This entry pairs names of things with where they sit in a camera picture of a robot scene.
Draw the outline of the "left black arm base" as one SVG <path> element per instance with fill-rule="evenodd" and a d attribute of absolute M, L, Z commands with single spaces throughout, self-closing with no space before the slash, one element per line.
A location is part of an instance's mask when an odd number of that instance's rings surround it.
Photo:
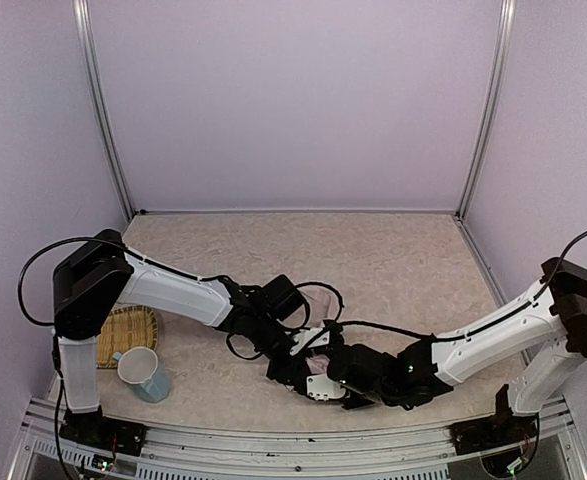
<path fill-rule="evenodd" d="M 146 433 L 144 424 L 105 416 L 101 407 L 91 413 L 67 411 L 59 430 L 64 440 L 134 457 L 141 455 Z"/>

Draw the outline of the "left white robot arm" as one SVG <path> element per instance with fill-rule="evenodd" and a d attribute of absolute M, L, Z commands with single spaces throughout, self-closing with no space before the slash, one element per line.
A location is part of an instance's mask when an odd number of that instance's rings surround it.
<path fill-rule="evenodd" d="M 66 400 L 74 414 L 100 409 L 97 338 L 117 304 L 166 311 L 249 340 L 269 361 L 267 376 L 307 392 L 309 367 L 282 322 L 304 305 L 291 280 L 240 285 L 225 275 L 199 277 L 128 249 L 112 229 L 82 239 L 53 272 L 54 330 Z"/>

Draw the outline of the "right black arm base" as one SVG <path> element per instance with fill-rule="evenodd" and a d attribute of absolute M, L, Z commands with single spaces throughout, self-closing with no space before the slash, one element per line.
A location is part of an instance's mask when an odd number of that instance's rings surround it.
<path fill-rule="evenodd" d="M 538 435 L 539 415 L 517 416 L 509 404 L 508 392 L 507 384 L 497 392 L 492 415 L 456 422 L 449 427 L 457 455 L 490 450 Z"/>

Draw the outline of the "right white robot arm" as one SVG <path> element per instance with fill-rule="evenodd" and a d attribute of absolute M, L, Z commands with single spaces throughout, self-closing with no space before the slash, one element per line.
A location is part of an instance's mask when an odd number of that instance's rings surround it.
<path fill-rule="evenodd" d="M 495 312 L 455 332 L 420 339 L 397 355 L 362 344 L 340 348 L 328 363 L 328 378 L 368 401 L 411 410 L 538 346 L 527 369 L 506 386 L 509 412 L 537 414 L 587 361 L 587 269 L 557 257 L 542 269 L 539 281 Z"/>

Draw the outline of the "pink and black folding umbrella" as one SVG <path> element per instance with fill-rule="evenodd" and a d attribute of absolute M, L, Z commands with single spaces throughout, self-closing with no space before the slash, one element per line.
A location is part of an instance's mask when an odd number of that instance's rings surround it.
<path fill-rule="evenodd" d="M 302 290 L 302 296 L 306 301 L 306 304 L 304 305 L 305 315 L 309 320 L 309 324 L 301 327 L 299 331 L 314 327 L 324 329 L 328 324 L 332 324 L 335 321 L 332 316 L 338 315 L 339 302 L 331 293 L 319 285 L 300 284 L 298 289 Z M 296 355 L 305 358 L 311 371 L 311 375 L 327 374 L 329 360 L 335 355 L 336 351 L 344 345 L 344 339 L 337 328 L 329 331 L 329 333 L 331 336 L 328 345 L 306 349 Z"/>

